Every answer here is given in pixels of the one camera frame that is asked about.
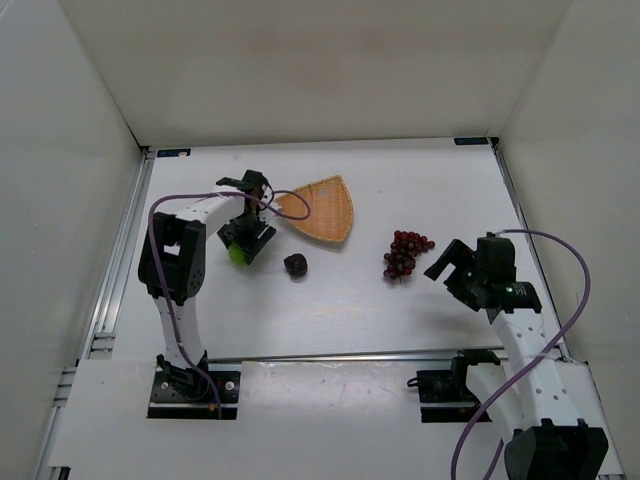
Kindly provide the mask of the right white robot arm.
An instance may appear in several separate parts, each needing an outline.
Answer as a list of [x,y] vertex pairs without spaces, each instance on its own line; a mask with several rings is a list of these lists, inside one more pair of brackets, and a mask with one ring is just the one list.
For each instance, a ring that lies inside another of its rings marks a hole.
[[486,313],[509,364],[488,357],[470,360],[464,386],[480,406],[463,429],[450,474],[466,438],[483,415],[500,428],[495,454],[510,479],[595,479],[609,450],[603,428],[591,426],[572,401],[551,350],[564,336],[548,337],[542,303],[532,283],[517,278],[516,251],[505,232],[489,233],[469,247],[454,239],[425,271],[436,280],[453,268],[444,284],[452,296]]

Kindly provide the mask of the right blue corner label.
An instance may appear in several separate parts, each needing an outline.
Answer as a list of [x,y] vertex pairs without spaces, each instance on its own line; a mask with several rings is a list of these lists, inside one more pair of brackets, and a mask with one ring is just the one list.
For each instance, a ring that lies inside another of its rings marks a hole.
[[487,137],[454,137],[456,146],[483,146],[489,145],[490,140]]

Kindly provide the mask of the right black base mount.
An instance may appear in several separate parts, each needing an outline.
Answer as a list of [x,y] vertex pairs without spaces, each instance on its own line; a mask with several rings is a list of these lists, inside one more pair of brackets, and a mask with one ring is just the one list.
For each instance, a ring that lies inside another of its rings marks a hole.
[[416,389],[423,424],[467,423],[480,407],[480,401],[454,382],[450,370],[419,370],[406,385]]

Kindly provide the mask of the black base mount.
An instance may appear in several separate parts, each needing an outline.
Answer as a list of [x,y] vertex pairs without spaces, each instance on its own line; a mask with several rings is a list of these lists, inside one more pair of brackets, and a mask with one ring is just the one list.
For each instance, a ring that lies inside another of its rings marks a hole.
[[467,423],[480,407],[480,401],[454,382],[450,370],[419,370],[406,385],[416,389],[423,424]]
[[241,372],[238,370],[210,370],[216,387],[217,403],[211,385],[199,374],[179,379],[169,367],[157,366],[149,395],[149,419],[235,420],[238,414]]

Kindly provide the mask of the woven triangular fruit basket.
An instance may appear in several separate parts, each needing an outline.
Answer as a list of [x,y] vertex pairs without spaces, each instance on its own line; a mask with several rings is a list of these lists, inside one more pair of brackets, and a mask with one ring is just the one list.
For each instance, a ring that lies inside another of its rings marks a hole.
[[354,221],[354,207],[340,175],[301,186],[292,193],[281,191],[275,202],[283,214],[301,217],[307,209],[298,196],[309,204],[311,214],[305,220],[290,220],[296,230],[330,243],[343,243],[347,239]]

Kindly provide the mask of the dark purple fake fruit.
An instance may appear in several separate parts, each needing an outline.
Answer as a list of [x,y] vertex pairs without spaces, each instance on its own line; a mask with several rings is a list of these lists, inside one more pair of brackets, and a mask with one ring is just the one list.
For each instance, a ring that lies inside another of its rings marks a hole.
[[289,255],[283,260],[284,268],[291,278],[304,277],[308,272],[308,262],[301,253]]

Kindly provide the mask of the aluminium front rail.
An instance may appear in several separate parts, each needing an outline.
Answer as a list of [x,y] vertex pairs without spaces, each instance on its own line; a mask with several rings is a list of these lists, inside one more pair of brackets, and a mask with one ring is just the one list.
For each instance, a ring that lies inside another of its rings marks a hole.
[[463,351],[463,348],[436,349],[436,350],[404,350],[404,351],[380,351],[364,353],[329,353],[329,354],[300,354],[300,355],[275,355],[275,356],[239,356],[226,358],[211,358],[213,364],[240,364],[242,362],[429,362],[450,361],[454,356]]

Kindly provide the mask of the red fake grape bunch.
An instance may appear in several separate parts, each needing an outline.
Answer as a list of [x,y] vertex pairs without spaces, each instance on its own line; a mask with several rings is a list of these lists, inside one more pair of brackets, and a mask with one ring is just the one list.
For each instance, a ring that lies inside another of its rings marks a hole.
[[395,230],[388,251],[383,255],[383,278],[401,282],[416,269],[417,258],[433,250],[436,242],[416,231]]

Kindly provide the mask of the green fake apple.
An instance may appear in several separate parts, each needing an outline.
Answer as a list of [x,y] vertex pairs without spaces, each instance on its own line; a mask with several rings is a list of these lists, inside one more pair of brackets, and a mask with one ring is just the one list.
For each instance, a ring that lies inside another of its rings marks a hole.
[[239,266],[250,264],[248,253],[236,243],[231,243],[228,247],[228,256],[230,260]]

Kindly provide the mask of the aluminium side rail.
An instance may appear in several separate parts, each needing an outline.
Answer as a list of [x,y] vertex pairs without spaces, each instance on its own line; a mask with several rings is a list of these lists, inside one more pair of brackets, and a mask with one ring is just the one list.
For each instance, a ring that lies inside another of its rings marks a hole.
[[125,204],[77,362],[111,356],[154,157],[155,153],[149,147],[142,149],[141,163]]
[[[501,146],[500,146],[500,139],[498,137],[489,137],[488,138],[490,144],[491,144],[491,148],[493,151],[493,154],[496,158],[497,164],[499,166],[499,169],[501,171],[501,174],[503,176],[503,180],[505,182],[505,186],[509,192],[509,196],[511,199],[511,202],[514,206],[516,215],[518,217],[518,222],[519,222],[519,226],[523,229],[528,229],[529,228],[529,224],[527,222],[524,210],[522,208],[522,204],[518,198],[517,195],[517,191],[515,188],[515,184],[513,181],[513,177],[509,171],[506,159],[504,157],[504,154],[501,150]],[[541,265],[540,262],[540,257],[538,255],[538,250],[536,248],[536,245],[534,243],[534,237],[531,236],[530,234],[525,234],[525,238],[526,238],[526,242],[528,245],[528,249],[529,252],[532,256],[533,262],[536,266],[536,270],[537,273],[539,274],[541,281],[543,283],[543,288],[544,288],[544,292],[545,292],[545,296],[546,296],[546,300],[548,301],[548,303],[550,304],[550,308],[553,312],[553,318],[556,321],[556,323],[558,324],[559,327],[562,326],[560,320],[558,319],[558,311],[553,299],[553,295],[551,294],[551,291],[549,289],[549,283],[547,281],[546,275],[544,273],[543,267]],[[572,362],[573,359],[571,358],[570,355],[570,351],[569,348],[566,345],[565,339],[562,338],[558,345],[555,347],[555,349],[558,351],[558,353],[560,354],[561,358],[563,361],[565,362]]]

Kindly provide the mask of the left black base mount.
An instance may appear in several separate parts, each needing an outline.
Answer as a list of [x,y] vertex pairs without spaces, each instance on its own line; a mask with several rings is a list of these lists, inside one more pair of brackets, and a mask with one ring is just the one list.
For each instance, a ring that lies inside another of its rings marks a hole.
[[238,414],[241,372],[238,370],[210,370],[216,387],[217,403],[211,385],[199,374],[179,379],[169,367],[157,366],[149,395],[149,419],[235,420]]

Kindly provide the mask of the left blue corner label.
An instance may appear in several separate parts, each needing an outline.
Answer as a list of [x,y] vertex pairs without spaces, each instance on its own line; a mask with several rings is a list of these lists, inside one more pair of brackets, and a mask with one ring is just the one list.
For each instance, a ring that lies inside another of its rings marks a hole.
[[160,149],[156,151],[157,158],[180,158],[180,157],[188,157],[190,155],[191,155],[190,148]]

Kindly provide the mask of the blue corner label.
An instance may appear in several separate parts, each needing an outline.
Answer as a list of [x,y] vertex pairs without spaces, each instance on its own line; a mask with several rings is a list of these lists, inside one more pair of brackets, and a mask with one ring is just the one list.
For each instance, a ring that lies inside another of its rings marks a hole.
[[487,137],[454,137],[456,146],[483,146],[489,145],[490,140]]
[[157,158],[180,158],[180,157],[188,157],[190,155],[191,155],[190,148],[160,149],[156,151]]

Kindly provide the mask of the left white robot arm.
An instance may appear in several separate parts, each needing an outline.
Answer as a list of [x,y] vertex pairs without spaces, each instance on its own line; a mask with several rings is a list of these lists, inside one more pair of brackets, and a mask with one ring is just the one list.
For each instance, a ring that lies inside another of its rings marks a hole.
[[158,364],[173,388],[189,401],[208,401],[210,410],[221,400],[208,370],[195,301],[205,279],[207,240],[221,233],[225,247],[239,249],[251,262],[275,234],[262,216],[270,209],[262,187],[166,195],[149,208],[138,278],[161,318],[165,353]]

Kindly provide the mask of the left aluminium side rail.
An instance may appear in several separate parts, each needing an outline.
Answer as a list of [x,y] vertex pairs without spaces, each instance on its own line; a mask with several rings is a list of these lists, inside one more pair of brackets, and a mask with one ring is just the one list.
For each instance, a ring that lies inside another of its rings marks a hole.
[[155,153],[149,147],[142,149],[141,163],[125,204],[77,362],[111,356],[154,157]]

